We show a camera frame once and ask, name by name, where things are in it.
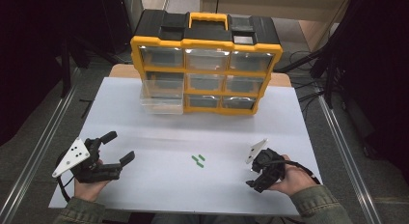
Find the metal rail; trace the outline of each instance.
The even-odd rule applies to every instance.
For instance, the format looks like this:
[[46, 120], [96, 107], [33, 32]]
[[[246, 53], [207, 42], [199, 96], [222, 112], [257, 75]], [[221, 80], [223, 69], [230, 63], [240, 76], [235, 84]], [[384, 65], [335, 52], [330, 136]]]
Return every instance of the metal rail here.
[[6, 203], [0, 211], [0, 223], [9, 224], [12, 223], [15, 213], [24, 198], [25, 193], [30, 186], [33, 177], [41, 164], [43, 157], [45, 156], [48, 146], [57, 130], [60, 122], [62, 121], [69, 104], [71, 103], [72, 97], [75, 93], [77, 86], [77, 78], [80, 76], [80, 69], [76, 68], [73, 73], [73, 85], [68, 91], [65, 98], [61, 98], [51, 119], [48, 121], [42, 135], [37, 142], [36, 148], [30, 155], [24, 169], [21, 171], [18, 179], [13, 185], [11, 192], [8, 195]]
[[[315, 90], [319, 92], [319, 85], [317, 83], [314, 84]], [[349, 179], [352, 181], [352, 185], [355, 189], [355, 193], [357, 194], [358, 201], [361, 204], [367, 222], [370, 224], [381, 224], [382, 220], [378, 214], [378, 211], [376, 210], [372, 197], [369, 194], [367, 186], [365, 185], [364, 179], [361, 176], [352, 153], [349, 151], [348, 144], [343, 136], [334, 111], [328, 107], [323, 96], [319, 97], [319, 103], [335, 138], [335, 142], [337, 143], [340, 151], [346, 172], [348, 173]]]

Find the clear plastic drawer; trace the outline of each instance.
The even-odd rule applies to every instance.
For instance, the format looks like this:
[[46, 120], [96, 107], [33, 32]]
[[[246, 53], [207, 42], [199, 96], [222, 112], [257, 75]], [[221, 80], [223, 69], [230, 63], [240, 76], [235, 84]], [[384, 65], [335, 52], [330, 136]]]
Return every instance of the clear plastic drawer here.
[[220, 49], [186, 49], [186, 68], [189, 70], [225, 70], [230, 52]]
[[223, 97], [223, 108], [231, 109], [253, 109], [256, 98], [252, 97]]
[[232, 52], [230, 70], [267, 72], [274, 54], [257, 52]]
[[218, 96], [188, 95], [187, 102], [192, 107], [211, 107], [216, 108], [219, 103]]
[[243, 77], [229, 75], [226, 90], [229, 92], [258, 93], [263, 82], [262, 77]]
[[193, 90], [222, 90], [224, 75], [188, 73], [188, 87]]
[[146, 67], [183, 67], [183, 51], [176, 47], [139, 46]]
[[147, 113], [182, 114], [183, 81], [144, 80], [140, 101]]

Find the white table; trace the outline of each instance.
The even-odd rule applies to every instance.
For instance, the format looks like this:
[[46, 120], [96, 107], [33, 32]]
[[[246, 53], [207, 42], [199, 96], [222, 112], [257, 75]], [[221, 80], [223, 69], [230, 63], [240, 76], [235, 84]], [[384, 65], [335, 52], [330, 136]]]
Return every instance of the white table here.
[[[108, 209], [256, 215], [297, 215], [289, 198], [276, 191], [257, 193], [245, 182], [258, 177], [245, 160], [264, 138], [266, 147], [288, 154], [321, 180], [310, 138], [293, 88], [268, 87], [255, 116], [211, 113], [148, 115], [139, 104], [141, 80], [105, 78], [80, 133], [118, 137], [100, 148], [104, 163], [130, 151], [135, 159], [110, 182], [98, 201]], [[204, 168], [192, 155], [204, 156]], [[64, 173], [66, 182], [71, 177]], [[73, 183], [68, 187], [72, 194]], [[57, 187], [51, 208], [66, 202]]]

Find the black cable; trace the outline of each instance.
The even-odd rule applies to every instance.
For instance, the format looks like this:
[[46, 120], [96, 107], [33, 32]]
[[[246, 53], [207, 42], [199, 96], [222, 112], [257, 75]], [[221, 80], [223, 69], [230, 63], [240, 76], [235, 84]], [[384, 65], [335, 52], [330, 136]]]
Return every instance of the black cable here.
[[216, 13], [219, 11], [219, 0], [216, 1]]
[[306, 96], [303, 96], [303, 97], [298, 98], [298, 101], [301, 102], [301, 101], [304, 101], [304, 100], [306, 100], [306, 99], [308, 99], [308, 98], [313, 98], [313, 97], [317, 97], [317, 96], [322, 96], [323, 94], [324, 94], [324, 91], [312, 93], [312, 94], [309, 94], [309, 95], [306, 95]]
[[304, 121], [307, 121], [308, 108], [309, 108], [310, 104], [311, 104], [316, 98], [318, 98], [318, 97], [313, 97], [313, 98], [311, 98], [311, 99], [307, 102], [306, 106], [304, 106], [304, 109], [301, 110], [301, 113], [304, 113], [304, 110], [306, 111], [306, 115], [304, 116]]
[[[69, 149], [66, 149], [65, 151], [63, 151], [57, 158], [55, 167], [57, 168], [58, 165], [60, 164], [61, 160], [63, 160], [64, 156], [66, 155], [66, 153], [68, 152]], [[61, 176], [57, 177], [57, 183], [60, 186], [61, 189], [61, 193], [63, 194], [64, 199], [66, 199], [67, 202], [69, 202], [69, 200], [71, 200], [71, 198], [68, 196], [65, 187], [72, 181], [69, 180], [69, 182], [66, 185], [63, 185], [63, 181], [61, 180]]]
[[68, 182], [66, 182], [66, 184], [64, 184], [64, 187], [67, 187], [67, 185], [69, 185], [71, 182], [72, 182], [72, 180], [75, 178], [75, 176], [72, 176], [72, 178], [71, 179], [69, 179], [69, 181]]
[[292, 219], [292, 218], [290, 218], [290, 217], [285, 217], [285, 219], [286, 219], [287, 221], [290, 221], [291, 223], [294, 223], [294, 224], [305, 224], [305, 222], [297, 221], [297, 220], [294, 220], [294, 219]]
[[273, 224], [273, 221], [274, 221], [274, 216], [272, 216], [272, 217], [270, 218], [268, 224]]
[[318, 180], [318, 178], [314, 175], [314, 173], [310, 169], [304, 167], [303, 165], [301, 165], [300, 163], [295, 162], [295, 161], [291, 161], [291, 160], [272, 160], [272, 161], [268, 161], [266, 163], [263, 163], [262, 165], [279, 164], [279, 163], [289, 164], [289, 165], [293, 165], [293, 166], [295, 166], [297, 168], [300, 168], [300, 169], [304, 170], [304, 172], [306, 172], [313, 179], [313, 181], [316, 184], [321, 184], [321, 182]]
[[313, 84], [313, 83], [314, 83], [314, 82], [312, 81], [312, 82], [309, 82], [309, 83], [307, 83], [307, 84], [303, 84], [303, 85], [301, 85], [301, 86], [294, 87], [294, 89], [297, 90], [297, 89], [300, 89], [300, 88], [303, 88], [303, 87], [306, 87], [306, 86], [310, 86], [310, 85]]
[[[295, 51], [295, 52], [291, 53], [291, 55], [289, 55], [289, 58], [288, 58], [289, 63], [292, 64], [292, 61], [291, 61], [292, 56], [294, 56], [294, 55], [297, 54], [297, 53], [302, 53], [302, 52], [311, 54], [310, 51], [303, 51], [303, 50]], [[313, 65], [311, 64], [311, 61], [312, 61], [314, 58], [309, 57], [309, 55], [306, 56], [306, 57], [310, 59], [310, 61], [307, 62], [307, 63], [310, 65], [310, 68], [301, 68], [301, 66], [302, 66], [302, 65], [301, 65], [301, 66], [297, 67], [297, 69], [299, 69], [299, 70], [310, 70], [310, 69], [313, 67]]]
[[300, 88], [310, 86], [310, 85], [318, 89], [324, 89], [324, 87], [312, 85], [313, 83], [315, 83], [315, 81], [309, 82], [309, 83], [300, 83], [300, 82], [291, 81], [291, 84], [299, 85], [297, 87], [294, 87], [294, 89], [300, 89]]

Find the floor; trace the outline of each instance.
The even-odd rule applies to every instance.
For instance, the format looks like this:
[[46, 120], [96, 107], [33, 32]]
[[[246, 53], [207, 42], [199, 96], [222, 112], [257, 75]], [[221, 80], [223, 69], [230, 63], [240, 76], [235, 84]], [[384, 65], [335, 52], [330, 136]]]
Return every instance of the floor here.
[[[166, 9], [170, 13], [186, 13], [199, 10], [199, 0], [143, 0], [147, 9]], [[274, 22], [285, 51], [282, 60], [276, 66], [280, 68], [308, 54], [308, 47], [302, 36], [296, 20], [277, 19]], [[43, 103], [33, 112], [17, 135], [0, 147], [0, 203], [17, 204], [15, 210], [8, 212], [3, 207], [0, 222], [3, 223], [51, 223], [58, 210], [48, 208], [56, 183], [51, 178], [55, 159], [58, 154], [70, 145], [78, 135], [84, 123], [81, 118], [86, 112], [88, 102], [94, 99], [102, 78], [107, 76], [112, 68], [106, 61], [89, 53], [92, 63], [88, 69], [77, 69], [72, 65], [73, 90], [68, 99], [60, 99], [62, 85], [58, 84]], [[129, 53], [116, 56], [124, 62], [129, 62]], [[288, 73], [292, 86], [296, 88], [299, 98], [311, 95], [320, 90], [319, 85], [325, 78], [318, 79], [317, 84], [309, 84], [306, 64]], [[348, 173], [348, 165], [339, 151], [333, 131], [328, 125], [319, 98], [309, 98], [300, 102], [300, 109], [305, 116], [307, 130], [314, 147], [315, 156], [320, 168], [323, 182], [345, 206], [354, 223], [409, 223], [409, 186], [405, 183], [399, 171], [388, 161], [368, 159], [362, 151], [362, 143], [357, 136], [355, 127], [343, 111], [342, 101], [334, 93], [334, 114], [341, 128], [348, 150], [353, 156], [353, 167], [363, 181], [375, 213], [369, 216], [363, 211], [357, 197], [357, 187], [353, 185], [354, 178]], [[52, 130], [49, 136], [44, 136], [45, 130]], [[33, 159], [41, 159], [38, 164], [27, 165]], [[19, 187], [21, 178], [28, 177], [29, 183]], [[10, 196], [12, 193], [22, 194], [22, 197]], [[108, 210], [105, 217], [116, 221], [126, 221], [130, 213], [126, 211]], [[259, 217], [260, 223], [283, 223], [281, 219]]]

